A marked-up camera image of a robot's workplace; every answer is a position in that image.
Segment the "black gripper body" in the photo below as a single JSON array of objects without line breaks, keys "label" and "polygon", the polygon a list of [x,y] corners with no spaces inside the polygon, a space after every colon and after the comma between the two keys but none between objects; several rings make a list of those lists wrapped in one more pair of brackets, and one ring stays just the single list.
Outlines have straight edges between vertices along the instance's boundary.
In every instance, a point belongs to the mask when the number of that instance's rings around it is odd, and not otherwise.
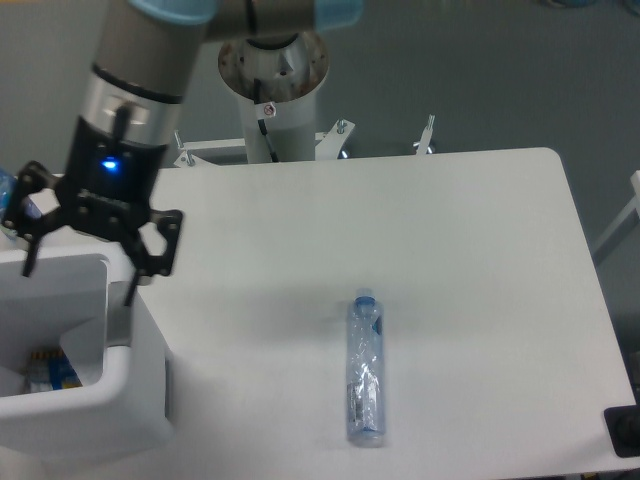
[{"label": "black gripper body", "polygon": [[150,197],[167,146],[126,137],[120,119],[105,132],[79,118],[65,173],[53,188],[59,207],[53,227],[70,227],[107,241],[137,242],[153,223],[162,231],[168,213],[154,210]]}]

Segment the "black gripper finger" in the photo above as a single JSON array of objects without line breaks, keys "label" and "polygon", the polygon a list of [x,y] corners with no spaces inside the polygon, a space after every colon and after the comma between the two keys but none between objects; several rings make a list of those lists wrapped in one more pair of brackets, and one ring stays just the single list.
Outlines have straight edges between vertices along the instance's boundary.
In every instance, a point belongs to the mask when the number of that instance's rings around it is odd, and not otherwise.
[{"label": "black gripper finger", "polygon": [[133,273],[123,300],[132,306],[137,288],[156,276],[172,274],[183,224],[180,210],[152,210],[149,221],[126,229],[120,244],[131,261]]},{"label": "black gripper finger", "polygon": [[24,277],[29,277],[35,269],[43,238],[65,225],[61,207],[39,217],[29,214],[31,196],[45,189],[55,190],[58,182],[59,178],[36,161],[28,162],[17,174],[2,225],[16,234],[18,246],[26,252],[22,267]]}]

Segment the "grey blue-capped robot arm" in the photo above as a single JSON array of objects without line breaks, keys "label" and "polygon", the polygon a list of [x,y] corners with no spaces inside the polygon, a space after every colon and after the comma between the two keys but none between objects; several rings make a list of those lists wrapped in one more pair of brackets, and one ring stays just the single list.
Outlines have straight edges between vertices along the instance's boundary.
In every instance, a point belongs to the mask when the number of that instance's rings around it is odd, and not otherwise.
[{"label": "grey blue-capped robot arm", "polygon": [[320,83],[308,42],[355,24],[360,1],[113,1],[91,66],[63,175],[41,163],[18,173],[2,218],[24,242],[24,276],[42,239],[61,228],[118,243],[131,282],[169,275],[184,215],[150,199],[203,44],[249,103],[271,162],[283,160],[271,120]]}]

